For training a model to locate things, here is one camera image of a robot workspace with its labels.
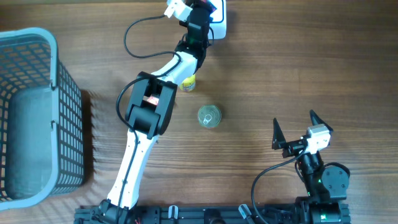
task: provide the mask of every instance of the black mounting bar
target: black mounting bar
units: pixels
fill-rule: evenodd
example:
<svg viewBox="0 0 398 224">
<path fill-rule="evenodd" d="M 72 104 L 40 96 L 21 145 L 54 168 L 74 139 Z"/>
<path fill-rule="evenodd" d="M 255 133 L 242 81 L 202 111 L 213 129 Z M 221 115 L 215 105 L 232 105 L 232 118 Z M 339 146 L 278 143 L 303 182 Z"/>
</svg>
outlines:
<svg viewBox="0 0 398 224">
<path fill-rule="evenodd" d="M 295 203 L 270 204 L 257 207 L 270 224 L 349 224 L 348 205 L 331 203 L 314 206 L 308 203 L 308 198 L 298 197 Z M 103 219 L 96 221 L 99 207 L 91 209 L 76 209 L 74 224 L 108 224 Z M 249 207 L 250 220 L 255 224 L 262 224 Z M 238 206 L 229 207 L 178 207 L 178 213 L 170 216 L 170 207 L 136 207 L 134 215 L 131 212 L 120 224 L 248 224 L 247 218 L 239 212 Z"/>
<path fill-rule="evenodd" d="M 138 74 L 137 79 L 143 77 L 145 79 L 138 81 L 132 89 L 125 119 L 135 130 L 152 139 L 157 134 L 163 134 L 169 125 L 177 85 L 159 80 L 146 72 Z M 159 103 L 150 103 L 144 100 L 145 96 L 157 97 Z"/>
</svg>

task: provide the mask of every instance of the white bracket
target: white bracket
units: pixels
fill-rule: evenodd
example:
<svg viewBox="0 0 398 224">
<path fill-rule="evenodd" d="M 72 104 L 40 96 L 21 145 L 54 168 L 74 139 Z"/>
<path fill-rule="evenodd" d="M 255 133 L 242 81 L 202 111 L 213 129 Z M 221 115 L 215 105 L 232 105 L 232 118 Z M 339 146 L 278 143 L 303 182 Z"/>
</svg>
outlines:
<svg viewBox="0 0 398 224">
<path fill-rule="evenodd" d="M 328 147 L 330 141 L 330 131 L 324 124 L 308 127 L 307 133 L 311 136 L 307 139 L 308 146 L 306 152 L 315 154 Z"/>
<path fill-rule="evenodd" d="M 192 11 L 192 8 L 187 6 L 182 0 L 167 0 L 167 9 L 164 15 L 171 18 L 172 15 L 183 22 L 187 21 L 187 17 Z"/>
<path fill-rule="evenodd" d="M 213 18 L 210 27 L 214 31 L 214 39 L 223 39 L 226 36 L 226 0 L 210 0 L 210 2 L 217 8 L 217 10 L 210 15 L 210 17 Z M 210 30 L 208 38 L 209 40 L 213 38 Z"/>
</svg>

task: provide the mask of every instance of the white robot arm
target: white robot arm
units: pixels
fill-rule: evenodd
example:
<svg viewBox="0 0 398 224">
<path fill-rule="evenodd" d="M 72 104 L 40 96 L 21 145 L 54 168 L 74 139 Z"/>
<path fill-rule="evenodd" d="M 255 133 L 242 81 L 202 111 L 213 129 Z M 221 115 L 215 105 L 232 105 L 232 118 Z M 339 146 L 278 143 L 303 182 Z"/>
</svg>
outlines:
<svg viewBox="0 0 398 224">
<path fill-rule="evenodd" d="M 175 55 L 168 64 L 151 75 L 142 72 L 137 77 L 143 79 L 134 85 L 126 113 L 126 121 L 134 128 L 137 135 L 131 130 L 127 131 L 126 152 L 116 181 L 106 199 L 108 207 L 115 205 L 123 210 L 129 210 L 135 206 L 149 154 L 170 121 L 177 86 L 201 67 L 206 57 L 206 48 L 209 46 L 209 36 L 214 39 L 225 36 L 226 2 L 212 0 L 211 3 L 220 8 L 216 9 L 206 0 L 193 0 L 189 6 L 182 0 L 168 0 L 169 6 L 165 10 L 165 16 L 174 15 L 181 21 L 180 25 L 188 29 L 188 33 L 185 40 L 178 43 Z M 213 12 L 217 12 L 217 17 L 221 14 L 222 21 L 213 24 L 214 18 L 211 17 Z M 159 103 L 151 105 L 142 99 L 143 96 L 150 95 L 158 97 Z M 119 218 L 120 223 L 123 223 L 123 215 Z"/>
</svg>

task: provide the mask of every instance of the basket mesh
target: basket mesh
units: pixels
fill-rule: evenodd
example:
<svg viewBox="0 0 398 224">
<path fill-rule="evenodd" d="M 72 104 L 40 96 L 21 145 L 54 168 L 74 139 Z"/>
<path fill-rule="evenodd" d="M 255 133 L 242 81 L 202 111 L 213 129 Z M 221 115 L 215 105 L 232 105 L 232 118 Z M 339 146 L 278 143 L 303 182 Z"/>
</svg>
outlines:
<svg viewBox="0 0 398 224">
<path fill-rule="evenodd" d="M 20 109 L 13 107 L 13 99 L 20 97 L 20 95 L 22 95 L 21 97 L 26 95 L 26 98 L 29 98 L 38 91 L 46 92 L 40 95 L 42 101 L 50 100 L 49 102 L 51 102 L 53 95 L 50 89 L 50 53 L 50 46 L 42 40 L 25 41 L 25 39 L 22 39 L 21 41 L 11 42 L 11 44 L 0 43 L 0 203 L 31 197 L 48 182 L 50 173 L 47 173 L 47 171 L 40 173 L 40 178 L 37 181 L 32 181 L 31 177 L 22 176 L 23 171 L 19 174 L 17 169 L 13 169 L 16 171 L 15 173 L 13 171 L 12 175 L 9 173 L 11 170 L 9 169 L 10 164 L 16 166 L 16 164 L 23 162 L 16 156 L 10 156 L 9 151 L 13 147 L 10 147 L 9 144 L 16 141 L 14 135 L 17 134 L 13 133 L 20 131 L 20 128 L 18 128 L 17 121 L 10 120 L 9 110 L 10 108 L 13 110 Z M 59 108 L 58 151 L 56 151 L 56 148 L 50 150 L 53 153 L 56 151 L 58 154 L 59 168 L 57 184 L 51 195 L 69 193 L 83 181 L 81 92 L 59 60 L 57 80 L 59 104 L 52 106 Z M 45 125 L 50 126 L 52 109 L 48 108 L 48 110 L 48 123 Z M 37 155 L 37 157 L 41 156 L 40 159 L 47 160 L 50 158 L 49 162 L 51 162 L 50 155 L 51 153 L 49 155 Z"/>
</svg>

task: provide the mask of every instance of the basket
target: basket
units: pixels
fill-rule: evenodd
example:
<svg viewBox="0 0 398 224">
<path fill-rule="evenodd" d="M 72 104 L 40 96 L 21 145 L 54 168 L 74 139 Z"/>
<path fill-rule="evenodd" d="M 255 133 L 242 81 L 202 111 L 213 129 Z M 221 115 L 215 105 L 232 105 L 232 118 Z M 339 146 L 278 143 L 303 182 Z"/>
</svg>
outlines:
<svg viewBox="0 0 398 224">
<path fill-rule="evenodd" d="M 0 32 L 0 125 L 0 211 L 81 185 L 81 92 L 45 29 Z"/>
</svg>

